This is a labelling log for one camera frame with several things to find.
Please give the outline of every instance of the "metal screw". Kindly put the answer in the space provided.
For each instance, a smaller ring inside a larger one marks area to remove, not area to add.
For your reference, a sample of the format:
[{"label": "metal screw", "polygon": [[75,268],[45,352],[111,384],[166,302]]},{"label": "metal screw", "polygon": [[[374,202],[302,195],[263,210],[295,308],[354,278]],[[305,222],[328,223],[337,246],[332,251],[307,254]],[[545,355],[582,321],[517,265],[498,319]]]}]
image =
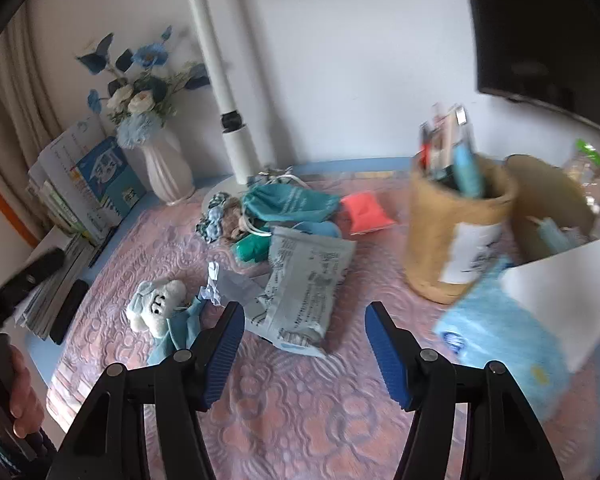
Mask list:
[{"label": "metal screw", "polygon": [[505,365],[502,364],[500,361],[491,361],[489,363],[489,370],[498,375],[502,375],[504,372],[507,371]]},{"label": "metal screw", "polygon": [[120,363],[113,363],[109,368],[107,368],[107,375],[109,377],[117,377],[122,373],[124,368]]},{"label": "metal screw", "polygon": [[188,361],[191,359],[191,352],[187,349],[178,350],[173,355],[173,360],[177,363],[183,363],[184,361]]},{"label": "metal screw", "polygon": [[423,361],[433,362],[438,358],[438,352],[433,348],[425,348],[420,351],[420,357]]}]

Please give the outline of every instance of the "stack of books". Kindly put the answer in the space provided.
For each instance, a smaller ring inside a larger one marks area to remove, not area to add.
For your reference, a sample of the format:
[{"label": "stack of books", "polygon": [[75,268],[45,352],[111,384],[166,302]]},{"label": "stack of books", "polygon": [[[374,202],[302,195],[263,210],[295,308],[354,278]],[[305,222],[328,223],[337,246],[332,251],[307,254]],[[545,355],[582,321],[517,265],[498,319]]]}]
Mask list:
[{"label": "stack of books", "polygon": [[57,227],[94,246],[146,192],[98,117],[75,123],[40,153],[29,170],[27,189]]},{"label": "stack of books", "polygon": [[68,236],[58,227],[53,227],[31,253],[29,261],[56,247],[64,251],[64,267],[37,286],[18,306],[14,316],[16,323],[41,339],[49,336],[71,287],[96,251],[83,236],[79,234]]}]

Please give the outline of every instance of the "human hand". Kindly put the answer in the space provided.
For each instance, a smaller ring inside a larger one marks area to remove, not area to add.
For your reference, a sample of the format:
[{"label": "human hand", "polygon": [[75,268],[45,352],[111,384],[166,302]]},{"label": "human hand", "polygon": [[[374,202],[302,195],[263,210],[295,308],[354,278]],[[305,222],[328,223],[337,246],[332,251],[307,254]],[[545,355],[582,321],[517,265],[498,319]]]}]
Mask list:
[{"label": "human hand", "polygon": [[10,348],[14,379],[9,409],[15,418],[13,433],[20,438],[25,438],[40,429],[45,411],[31,387],[31,374],[23,355],[15,346],[10,345]]}]

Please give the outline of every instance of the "ribbed ceramic vase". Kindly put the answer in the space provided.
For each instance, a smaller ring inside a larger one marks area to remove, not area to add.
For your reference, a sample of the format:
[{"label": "ribbed ceramic vase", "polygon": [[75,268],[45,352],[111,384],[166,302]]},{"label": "ribbed ceramic vase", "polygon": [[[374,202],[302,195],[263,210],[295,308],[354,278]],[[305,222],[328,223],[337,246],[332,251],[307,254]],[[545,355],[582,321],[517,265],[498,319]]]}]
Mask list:
[{"label": "ribbed ceramic vase", "polygon": [[156,196],[166,205],[176,205],[193,195],[191,168],[184,160],[175,134],[163,128],[160,134],[140,146],[149,182]]}]

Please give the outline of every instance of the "white flower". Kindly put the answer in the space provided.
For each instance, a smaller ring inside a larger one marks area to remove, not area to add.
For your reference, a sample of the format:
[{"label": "white flower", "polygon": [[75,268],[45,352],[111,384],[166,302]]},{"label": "white flower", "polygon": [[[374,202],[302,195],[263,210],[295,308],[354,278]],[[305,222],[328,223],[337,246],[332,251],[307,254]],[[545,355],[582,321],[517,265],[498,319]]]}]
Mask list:
[{"label": "white flower", "polygon": [[131,85],[121,86],[115,92],[113,92],[111,99],[107,101],[107,108],[117,112],[122,111],[122,101],[129,99],[133,92],[134,88]]},{"label": "white flower", "polygon": [[129,101],[128,110],[131,114],[142,114],[154,107],[154,96],[151,90],[142,90]]}]

